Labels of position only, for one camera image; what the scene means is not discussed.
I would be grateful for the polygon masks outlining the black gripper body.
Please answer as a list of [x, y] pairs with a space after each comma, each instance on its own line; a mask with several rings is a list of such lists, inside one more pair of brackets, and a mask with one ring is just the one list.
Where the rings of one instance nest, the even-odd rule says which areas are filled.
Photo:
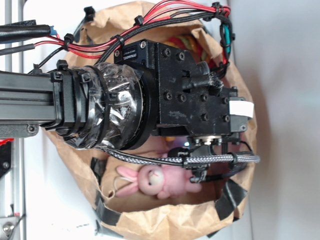
[[138, 78], [134, 118], [139, 124], [128, 145], [141, 146], [149, 136], [187, 137], [195, 145], [241, 142], [253, 117], [236, 111], [245, 99], [189, 51], [143, 39], [117, 50], [114, 62], [131, 67]]

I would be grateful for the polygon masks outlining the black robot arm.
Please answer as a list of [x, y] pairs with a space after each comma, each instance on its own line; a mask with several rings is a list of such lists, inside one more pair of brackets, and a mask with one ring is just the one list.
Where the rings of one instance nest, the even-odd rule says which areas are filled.
[[224, 87], [206, 62], [146, 39], [116, 51], [114, 63], [61, 60], [49, 73], [0, 74], [3, 139], [44, 128], [76, 149], [133, 150], [149, 136], [236, 143], [253, 116], [254, 104]]

